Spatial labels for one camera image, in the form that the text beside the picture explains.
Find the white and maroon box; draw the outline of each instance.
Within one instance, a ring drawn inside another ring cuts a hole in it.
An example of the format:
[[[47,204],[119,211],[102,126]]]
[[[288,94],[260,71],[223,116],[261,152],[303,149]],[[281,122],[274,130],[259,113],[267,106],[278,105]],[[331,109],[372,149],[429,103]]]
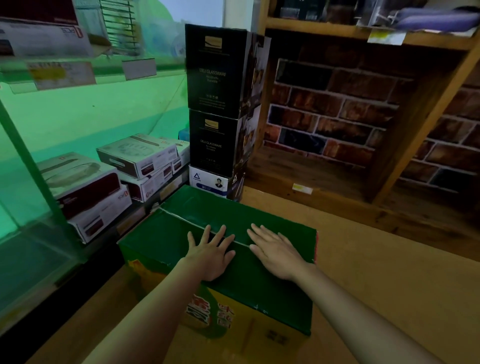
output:
[[[141,180],[178,158],[175,143],[136,134],[97,148],[100,160]]]
[[[162,169],[149,174],[148,176],[138,180],[128,174],[119,172],[120,180],[123,184],[128,186],[130,196],[132,199],[145,202],[155,192],[157,192],[162,186],[168,182],[172,176],[172,164],[165,165]]]
[[[186,166],[190,163],[190,142],[178,139],[168,139],[162,136],[160,139],[175,143],[177,146],[177,154],[179,156],[172,162],[173,174],[177,173],[180,169],[182,169],[183,166]]]
[[[67,219],[95,206],[120,189],[115,167],[77,153],[37,163]]]
[[[121,185],[120,190],[103,199],[91,209],[68,220],[68,223],[75,227],[83,242],[88,243],[131,204],[132,199],[127,186]]]

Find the green box top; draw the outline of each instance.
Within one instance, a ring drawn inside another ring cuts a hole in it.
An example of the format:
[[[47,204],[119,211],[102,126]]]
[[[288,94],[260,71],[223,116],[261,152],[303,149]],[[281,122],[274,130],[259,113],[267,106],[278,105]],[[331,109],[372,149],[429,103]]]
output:
[[[253,255],[247,234],[251,223],[280,231],[307,262],[315,260],[315,229],[190,186],[181,187],[119,245],[146,257],[142,263],[148,269],[168,274],[187,254],[188,231],[198,243],[206,225],[218,231],[225,224],[226,236],[235,234],[229,247],[235,258],[221,277],[204,285],[309,335],[312,301],[294,283],[270,274]]]

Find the forearm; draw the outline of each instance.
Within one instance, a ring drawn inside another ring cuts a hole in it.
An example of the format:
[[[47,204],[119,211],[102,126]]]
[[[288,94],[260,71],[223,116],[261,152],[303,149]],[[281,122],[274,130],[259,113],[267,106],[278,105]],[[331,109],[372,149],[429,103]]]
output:
[[[115,327],[84,364],[161,363],[201,282],[201,268],[181,259]]]
[[[433,364],[441,361],[313,264],[294,281],[307,293],[360,364]]]

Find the finger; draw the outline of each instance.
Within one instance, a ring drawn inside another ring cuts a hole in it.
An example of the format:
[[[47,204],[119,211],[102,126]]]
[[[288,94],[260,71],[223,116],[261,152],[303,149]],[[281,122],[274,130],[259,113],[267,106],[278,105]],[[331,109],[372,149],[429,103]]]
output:
[[[265,255],[263,250],[260,249],[259,246],[255,245],[255,244],[250,244],[250,250],[252,251],[252,253],[254,253],[256,255],[256,257],[258,259],[260,259],[260,261],[263,264],[265,264],[265,262],[268,260],[267,256]]]
[[[235,239],[235,235],[232,234],[230,236],[227,236],[225,239],[223,239],[222,243],[219,245],[219,249],[226,252],[228,246],[232,243],[233,239]]]
[[[228,253],[225,254],[225,256],[223,257],[223,266],[225,268],[230,264],[235,254],[235,250],[230,250]]]
[[[252,224],[252,230],[253,230],[258,236],[260,236],[263,240],[265,240],[266,242],[272,240],[272,237],[271,237],[270,235],[268,235],[267,232],[263,231],[262,229],[260,229],[260,228],[259,228],[258,226],[256,226],[255,224]]]
[[[193,238],[193,234],[191,231],[188,232],[187,239],[188,239],[188,249],[190,250],[196,246],[195,239]]]
[[[265,231],[265,233],[267,233],[268,235],[270,235],[272,238],[278,240],[278,235],[275,234],[273,231],[270,231],[270,230],[267,229],[264,225],[260,225],[260,228],[262,229],[262,231]]]
[[[268,244],[262,237],[255,234],[252,230],[247,229],[247,234],[250,236],[250,239],[253,240],[255,244],[257,244],[260,248],[265,248],[266,244]]]
[[[278,236],[280,237],[280,239],[282,239],[284,242],[286,242],[287,244],[290,244],[292,245],[292,243],[290,242],[290,240],[288,240],[288,238],[283,235],[281,232],[278,233]]]
[[[202,235],[202,239],[200,240],[200,244],[207,244],[208,243],[208,238],[210,237],[210,229],[211,228],[212,227],[210,225],[205,226],[204,234]]]
[[[213,237],[212,241],[210,242],[210,244],[213,244],[215,246],[218,246],[218,243],[220,242],[220,240],[223,238],[223,236],[225,235],[225,230],[227,229],[227,227],[225,225],[222,225],[222,227],[220,228],[220,230],[218,231],[218,233],[216,233],[216,235]]]

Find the hand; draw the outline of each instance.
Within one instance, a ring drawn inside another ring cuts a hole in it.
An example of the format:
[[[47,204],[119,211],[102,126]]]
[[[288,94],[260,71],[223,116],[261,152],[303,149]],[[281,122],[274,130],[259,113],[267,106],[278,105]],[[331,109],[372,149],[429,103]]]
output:
[[[198,245],[195,244],[192,232],[188,232],[187,237],[189,248],[188,253],[185,256],[186,260],[190,260],[194,264],[199,265],[202,272],[202,280],[206,281],[212,281],[220,277],[235,256],[234,250],[230,250],[225,254],[225,251],[235,238],[235,235],[226,237],[222,243],[218,245],[225,234],[227,227],[222,225],[212,241],[208,242],[210,229],[210,225],[205,227],[204,234]]]
[[[277,235],[263,225],[252,224],[252,229],[247,229],[247,233],[256,245],[251,244],[250,250],[273,275],[293,281],[295,275],[308,265],[282,234]]]

